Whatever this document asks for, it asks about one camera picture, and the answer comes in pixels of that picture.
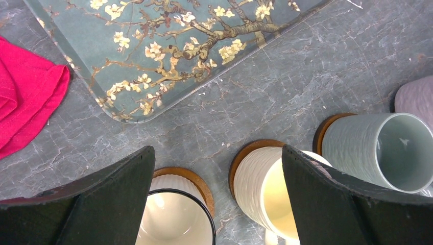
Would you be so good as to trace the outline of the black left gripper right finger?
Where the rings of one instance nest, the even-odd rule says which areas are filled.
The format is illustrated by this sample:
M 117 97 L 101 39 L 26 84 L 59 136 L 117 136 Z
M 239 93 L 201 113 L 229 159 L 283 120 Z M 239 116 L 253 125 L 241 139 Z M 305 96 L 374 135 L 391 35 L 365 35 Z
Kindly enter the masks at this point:
M 282 148 L 301 244 L 432 244 L 432 198 L 380 187 Z

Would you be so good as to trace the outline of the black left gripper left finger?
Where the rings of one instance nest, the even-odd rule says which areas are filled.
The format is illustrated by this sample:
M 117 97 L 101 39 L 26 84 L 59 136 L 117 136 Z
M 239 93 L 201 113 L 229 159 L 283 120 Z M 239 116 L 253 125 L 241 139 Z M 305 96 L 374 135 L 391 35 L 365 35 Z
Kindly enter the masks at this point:
M 135 244 L 155 168 L 145 146 L 30 198 L 1 201 L 1 244 Z

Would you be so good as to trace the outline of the white black-rimmed mug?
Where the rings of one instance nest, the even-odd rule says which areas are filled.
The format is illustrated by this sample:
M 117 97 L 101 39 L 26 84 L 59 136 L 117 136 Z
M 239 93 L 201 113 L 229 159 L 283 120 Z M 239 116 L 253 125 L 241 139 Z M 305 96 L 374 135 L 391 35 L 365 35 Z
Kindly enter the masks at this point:
M 216 243 L 210 211 L 192 181 L 179 175 L 153 178 L 135 243 Z

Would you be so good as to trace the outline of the wooden coaster one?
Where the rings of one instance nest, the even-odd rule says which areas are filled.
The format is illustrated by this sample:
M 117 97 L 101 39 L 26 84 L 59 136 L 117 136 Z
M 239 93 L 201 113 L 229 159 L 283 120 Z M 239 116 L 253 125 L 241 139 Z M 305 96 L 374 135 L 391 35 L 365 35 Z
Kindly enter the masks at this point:
M 211 217 L 214 218 L 215 206 L 214 206 L 214 199 L 213 199 L 212 192 L 209 186 L 207 185 L 207 183 L 198 174 L 196 174 L 192 170 L 183 167 L 163 167 L 154 171 L 153 178 L 162 175 L 179 175 L 191 181 L 195 185 L 195 187 L 199 190 L 211 214 Z

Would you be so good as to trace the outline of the wooden coaster five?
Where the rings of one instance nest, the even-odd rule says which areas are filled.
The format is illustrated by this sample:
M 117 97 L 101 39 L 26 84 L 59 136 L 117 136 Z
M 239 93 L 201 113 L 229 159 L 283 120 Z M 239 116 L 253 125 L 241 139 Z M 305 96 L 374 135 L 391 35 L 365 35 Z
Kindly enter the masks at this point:
M 324 135 L 327 131 L 327 129 L 330 127 L 330 125 L 335 122 L 336 120 L 347 117 L 347 116 L 353 116 L 356 115 L 354 113 L 339 113 L 332 115 L 328 118 L 326 118 L 317 128 L 314 138 L 312 141 L 312 151 L 320 156 L 322 156 L 322 143 L 324 139 Z

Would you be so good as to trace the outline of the cream mug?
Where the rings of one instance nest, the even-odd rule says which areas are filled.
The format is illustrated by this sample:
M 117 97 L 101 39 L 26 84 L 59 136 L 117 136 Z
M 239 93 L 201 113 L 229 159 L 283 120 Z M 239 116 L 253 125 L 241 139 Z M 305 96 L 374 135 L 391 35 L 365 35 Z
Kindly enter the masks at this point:
M 242 212 L 265 228 L 265 244 L 300 244 L 282 169 L 282 148 L 263 147 L 240 163 L 234 177 L 236 202 Z

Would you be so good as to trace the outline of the green mug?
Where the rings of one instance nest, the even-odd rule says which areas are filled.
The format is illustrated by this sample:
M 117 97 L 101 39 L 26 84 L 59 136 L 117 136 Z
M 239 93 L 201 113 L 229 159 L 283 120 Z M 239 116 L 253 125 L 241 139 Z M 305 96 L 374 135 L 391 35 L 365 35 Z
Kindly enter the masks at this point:
M 404 193 L 432 183 L 432 131 L 408 113 L 336 120 L 324 135 L 322 157 L 346 174 Z

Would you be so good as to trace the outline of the wooden coaster two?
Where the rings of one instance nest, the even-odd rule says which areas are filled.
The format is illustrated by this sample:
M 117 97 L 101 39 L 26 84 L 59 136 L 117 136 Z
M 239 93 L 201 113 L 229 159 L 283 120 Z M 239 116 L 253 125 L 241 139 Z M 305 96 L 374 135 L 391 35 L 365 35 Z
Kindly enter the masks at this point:
M 233 160 L 231 162 L 231 165 L 229 168 L 229 174 L 228 174 L 229 189 L 230 189 L 231 195 L 235 201 L 236 201 L 236 198 L 235 198 L 235 193 L 234 193 L 234 177 L 235 177 L 236 171 L 237 171 L 241 161 L 248 154 L 250 154 L 252 151 L 254 151 L 256 149 L 268 147 L 268 146 L 282 148 L 284 145 L 285 145 L 284 142 L 279 141 L 279 140 L 275 140 L 275 139 L 258 139 L 258 140 L 254 140 L 254 141 L 251 141 L 251 142 L 245 144 L 237 152 L 237 154 L 235 155 L 235 157 L 233 158 Z

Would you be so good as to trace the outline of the lilac mug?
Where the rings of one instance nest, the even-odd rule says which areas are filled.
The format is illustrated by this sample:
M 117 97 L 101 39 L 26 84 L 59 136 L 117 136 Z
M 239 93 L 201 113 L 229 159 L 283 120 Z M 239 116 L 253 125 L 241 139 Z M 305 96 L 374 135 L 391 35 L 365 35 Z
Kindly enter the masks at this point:
M 395 95 L 394 108 L 397 113 L 417 116 L 432 131 L 432 76 L 401 86 Z

